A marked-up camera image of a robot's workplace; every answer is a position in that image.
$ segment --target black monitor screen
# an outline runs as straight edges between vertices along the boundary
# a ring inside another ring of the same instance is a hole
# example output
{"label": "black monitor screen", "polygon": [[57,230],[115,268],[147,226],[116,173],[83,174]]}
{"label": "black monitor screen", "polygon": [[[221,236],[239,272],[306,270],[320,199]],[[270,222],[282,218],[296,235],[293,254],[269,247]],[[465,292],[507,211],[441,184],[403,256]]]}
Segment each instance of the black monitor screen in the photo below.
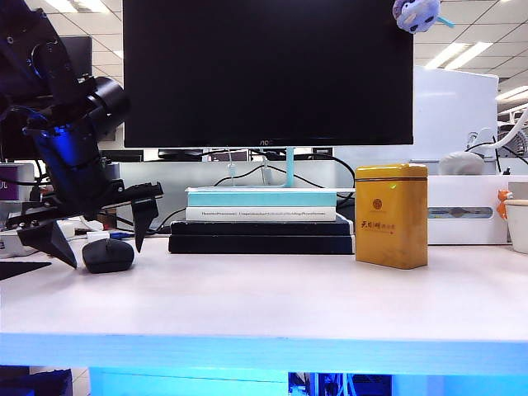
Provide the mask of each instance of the black monitor screen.
{"label": "black monitor screen", "polygon": [[[92,37],[61,37],[77,78],[84,74],[92,75]],[[17,113],[11,113],[0,123],[0,158],[37,159],[39,154],[33,139],[22,134],[26,119]]]}
{"label": "black monitor screen", "polygon": [[69,59],[72,62],[73,71],[77,78],[84,74],[92,75],[92,37],[89,35],[76,35],[61,37]]}
{"label": "black monitor screen", "polygon": [[413,142],[393,0],[124,0],[128,147]]}

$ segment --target plush toy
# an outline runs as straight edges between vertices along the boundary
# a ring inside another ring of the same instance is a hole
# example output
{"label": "plush toy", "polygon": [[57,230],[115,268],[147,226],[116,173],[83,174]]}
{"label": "plush toy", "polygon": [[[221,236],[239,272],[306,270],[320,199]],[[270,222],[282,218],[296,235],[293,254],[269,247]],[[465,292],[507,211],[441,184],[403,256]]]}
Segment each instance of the plush toy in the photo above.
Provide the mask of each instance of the plush toy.
{"label": "plush toy", "polygon": [[497,212],[503,219],[506,220],[508,216],[506,214],[506,204],[504,203],[504,201],[512,199],[513,194],[508,190],[499,190],[497,198],[501,202],[500,204],[498,204]]}
{"label": "plush toy", "polygon": [[428,31],[436,21],[449,27],[454,24],[440,16],[440,0],[396,0],[393,6],[394,19],[398,27],[412,35]]}

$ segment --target white cup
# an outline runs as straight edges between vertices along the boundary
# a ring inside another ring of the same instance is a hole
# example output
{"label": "white cup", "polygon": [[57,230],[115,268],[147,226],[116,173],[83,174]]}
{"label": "white cup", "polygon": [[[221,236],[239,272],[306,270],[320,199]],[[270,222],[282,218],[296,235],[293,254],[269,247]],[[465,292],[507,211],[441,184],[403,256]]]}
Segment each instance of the white cup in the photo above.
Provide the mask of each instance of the white cup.
{"label": "white cup", "polygon": [[505,200],[513,250],[528,254],[528,200]]}

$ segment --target stack of books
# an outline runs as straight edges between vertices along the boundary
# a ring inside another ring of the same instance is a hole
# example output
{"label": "stack of books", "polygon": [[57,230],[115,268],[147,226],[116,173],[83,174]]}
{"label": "stack of books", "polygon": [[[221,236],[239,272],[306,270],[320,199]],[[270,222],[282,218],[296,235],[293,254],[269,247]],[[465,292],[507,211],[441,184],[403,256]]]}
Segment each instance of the stack of books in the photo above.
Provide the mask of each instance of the stack of books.
{"label": "stack of books", "polygon": [[333,221],[336,192],[311,188],[188,188],[186,220]]}
{"label": "stack of books", "polygon": [[171,253],[354,252],[353,224],[336,215],[335,191],[224,188],[188,193],[186,220],[171,224]]}

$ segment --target red logo on tin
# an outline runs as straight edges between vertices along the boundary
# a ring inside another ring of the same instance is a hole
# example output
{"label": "red logo on tin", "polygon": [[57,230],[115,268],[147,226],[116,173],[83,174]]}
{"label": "red logo on tin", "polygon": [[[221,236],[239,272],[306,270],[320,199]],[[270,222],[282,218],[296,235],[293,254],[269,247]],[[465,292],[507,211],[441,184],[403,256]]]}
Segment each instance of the red logo on tin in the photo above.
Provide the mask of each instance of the red logo on tin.
{"label": "red logo on tin", "polygon": [[375,199],[374,201],[372,201],[372,206],[374,206],[374,209],[380,210],[383,206],[383,202],[380,199]]}

